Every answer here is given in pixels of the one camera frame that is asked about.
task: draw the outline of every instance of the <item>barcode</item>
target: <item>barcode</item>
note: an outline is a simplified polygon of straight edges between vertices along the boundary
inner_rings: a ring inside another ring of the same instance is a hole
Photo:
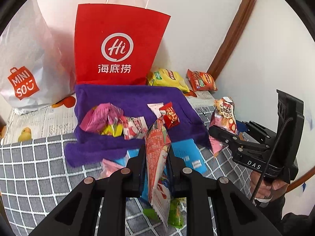
[[[194,169],[197,169],[197,168],[201,167],[202,164],[201,164],[200,160],[195,160],[192,162],[192,166]]]

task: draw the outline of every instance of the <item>black sleeve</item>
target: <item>black sleeve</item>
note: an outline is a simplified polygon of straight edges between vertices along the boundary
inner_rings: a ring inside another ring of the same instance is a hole
[[[258,209],[269,219],[283,236],[311,235],[313,221],[305,215],[286,214],[282,218],[282,209],[285,203],[284,195],[268,204],[267,207]]]

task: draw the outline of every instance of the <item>metal screw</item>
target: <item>metal screw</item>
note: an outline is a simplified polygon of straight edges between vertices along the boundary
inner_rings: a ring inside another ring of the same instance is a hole
[[[129,168],[123,168],[121,169],[120,173],[126,175],[126,174],[129,174],[130,173],[130,169]]]
[[[191,168],[183,168],[183,172],[185,173],[185,174],[190,174],[191,172],[192,172],[193,170],[191,169]]]
[[[84,183],[85,184],[91,184],[91,183],[93,183],[93,181],[94,181],[94,179],[92,178],[92,177],[86,177],[85,179],[84,179]]]
[[[219,181],[222,184],[227,184],[229,182],[229,179],[225,176],[222,176],[222,177],[220,177]]]

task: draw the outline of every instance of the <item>circular hi logo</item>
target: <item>circular hi logo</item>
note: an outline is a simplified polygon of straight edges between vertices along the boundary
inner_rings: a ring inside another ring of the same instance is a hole
[[[108,61],[120,62],[131,55],[133,41],[129,35],[124,33],[111,34],[102,43],[101,50]]]

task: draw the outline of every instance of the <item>white plastic bag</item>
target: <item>white plastic bag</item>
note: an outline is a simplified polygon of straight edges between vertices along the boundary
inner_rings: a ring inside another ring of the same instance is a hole
[[[74,92],[60,61],[37,0],[28,0],[0,37],[0,94],[17,114],[57,103]]]

